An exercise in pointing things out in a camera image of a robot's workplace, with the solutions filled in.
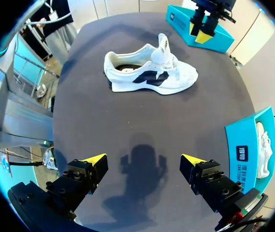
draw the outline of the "shoe insole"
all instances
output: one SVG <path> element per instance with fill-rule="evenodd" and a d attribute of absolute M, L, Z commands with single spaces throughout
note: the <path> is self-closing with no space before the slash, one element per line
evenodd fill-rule
<path fill-rule="evenodd" d="M 140 65 L 135 65 L 135 64 L 122 64 L 116 67 L 117 70 L 122 71 L 122 72 L 131 72 L 134 69 L 140 68 Z"/>

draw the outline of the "black stripe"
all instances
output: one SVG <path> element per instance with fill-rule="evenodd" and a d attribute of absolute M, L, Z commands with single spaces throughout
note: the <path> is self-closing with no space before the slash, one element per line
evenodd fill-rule
<path fill-rule="evenodd" d="M 163 72 L 156 78 L 156 71 L 145 71 L 140 76 L 138 76 L 133 83 L 142 83 L 146 81 L 148 85 L 160 86 L 168 78 L 168 73 Z"/>

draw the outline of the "white sneaker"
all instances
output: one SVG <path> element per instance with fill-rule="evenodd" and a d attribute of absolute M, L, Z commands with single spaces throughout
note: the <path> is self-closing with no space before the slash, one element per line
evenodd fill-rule
<path fill-rule="evenodd" d="M 113 92 L 148 88 L 168 95 L 181 92 L 195 83 L 198 78 L 196 69 L 171 54 L 165 34 L 159 34 L 158 40 L 158 48 L 147 43 L 134 53 L 106 54 L 104 73 Z"/>
<path fill-rule="evenodd" d="M 257 178 L 266 178 L 270 172 L 268 170 L 268 162 L 273 154 L 271 149 L 271 140 L 268 137 L 268 132 L 264 131 L 261 122 L 256 124 L 258 134 L 258 172 Z"/>

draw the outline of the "logo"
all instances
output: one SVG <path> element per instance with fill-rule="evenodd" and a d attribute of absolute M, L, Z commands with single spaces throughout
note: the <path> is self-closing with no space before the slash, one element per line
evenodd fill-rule
<path fill-rule="evenodd" d="M 183 21 L 181 21 L 178 17 L 176 17 L 173 13 L 171 13 L 170 19 L 171 19 L 172 21 L 174 21 L 174 23 L 175 23 L 178 27 L 180 27 L 182 30 L 185 29 L 186 24 L 185 24 Z"/>
<path fill-rule="evenodd" d="M 247 146 L 236 146 L 236 159 L 238 161 L 248 161 L 248 147 Z"/>
<path fill-rule="evenodd" d="M 168 73 L 163 72 L 161 75 L 156 78 L 156 71 L 145 71 L 140 76 L 138 76 L 133 83 L 142 83 L 146 81 L 148 85 L 160 86 L 168 78 Z"/>

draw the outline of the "shoe sole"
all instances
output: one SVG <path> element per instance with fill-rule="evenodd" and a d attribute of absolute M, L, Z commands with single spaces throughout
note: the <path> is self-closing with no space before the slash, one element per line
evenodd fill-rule
<path fill-rule="evenodd" d="M 182 88 L 176 89 L 168 89 L 168 88 L 160 88 L 158 86 L 149 85 L 146 83 L 111 83 L 113 92 L 132 92 L 139 89 L 151 89 L 161 95 L 170 95 L 174 93 L 179 93 L 191 87 L 195 82 L 184 86 Z"/>

